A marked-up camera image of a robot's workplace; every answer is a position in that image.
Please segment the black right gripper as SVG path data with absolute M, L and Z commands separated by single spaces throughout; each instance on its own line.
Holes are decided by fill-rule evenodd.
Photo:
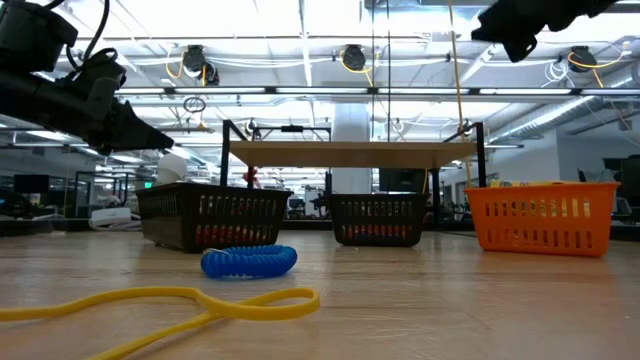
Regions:
M 537 46 L 534 35 L 548 27 L 567 28 L 577 17 L 598 16 L 619 0 L 498 0 L 482 13 L 471 31 L 475 41 L 503 43 L 512 63 L 524 60 Z

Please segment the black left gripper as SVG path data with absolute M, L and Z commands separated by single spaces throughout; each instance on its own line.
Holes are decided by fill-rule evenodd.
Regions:
M 68 133 L 87 143 L 102 138 L 102 146 L 97 148 L 101 155 L 173 146 L 174 140 L 140 119 L 129 102 L 112 100 L 113 81 L 109 79 L 98 79 L 80 96 L 32 74 L 0 72 L 2 115 Z

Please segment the orange plastic basket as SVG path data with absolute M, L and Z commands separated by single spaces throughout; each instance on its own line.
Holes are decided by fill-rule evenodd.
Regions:
M 616 182 L 465 191 L 485 251 L 601 257 L 609 247 Z

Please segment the blue coil keychain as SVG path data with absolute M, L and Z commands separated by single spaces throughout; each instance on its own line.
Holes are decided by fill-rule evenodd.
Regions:
M 271 278 L 285 275 L 297 263 L 295 249 L 283 245 L 238 246 L 206 250 L 200 260 L 210 278 Z

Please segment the large black plastic basket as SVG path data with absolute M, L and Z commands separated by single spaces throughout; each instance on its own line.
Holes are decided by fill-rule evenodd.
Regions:
M 290 194 L 198 183 L 172 183 L 136 192 L 142 232 L 158 245 L 200 253 L 195 243 L 199 225 L 270 225 L 279 234 Z

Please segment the black monitor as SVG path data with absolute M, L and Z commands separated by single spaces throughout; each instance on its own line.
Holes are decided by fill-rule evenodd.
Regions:
M 388 192 L 424 193 L 428 189 L 426 169 L 380 168 L 379 188 Z
M 15 174 L 13 191 L 21 194 L 43 194 L 49 191 L 50 176 L 42 174 Z

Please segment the yellow rubber band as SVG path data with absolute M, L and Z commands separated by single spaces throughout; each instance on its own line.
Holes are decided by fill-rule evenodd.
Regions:
M 60 305 L 28 308 L 0 308 L 0 322 L 59 317 L 91 306 L 141 297 L 181 297 L 195 301 L 205 311 L 177 325 L 159 330 L 109 349 L 89 360 L 120 360 L 158 340 L 204 326 L 221 318 L 252 321 L 290 320 L 306 316 L 320 307 L 319 294 L 309 288 L 290 288 L 265 293 L 240 302 L 209 296 L 191 287 L 135 287 L 98 293 Z

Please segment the small black plastic basket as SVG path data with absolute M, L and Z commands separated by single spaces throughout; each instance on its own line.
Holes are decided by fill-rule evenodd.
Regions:
M 424 194 L 333 194 L 329 210 L 336 241 L 344 246 L 412 247 L 420 242 Z

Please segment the wooden shelf riser black frame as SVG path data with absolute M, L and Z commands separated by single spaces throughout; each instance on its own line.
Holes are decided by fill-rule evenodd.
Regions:
M 230 120 L 222 125 L 219 184 L 226 186 L 229 158 L 254 167 L 422 168 L 436 170 L 475 154 L 479 185 L 486 185 L 484 125 L 476 122 L 442 142 L 250 141 Z

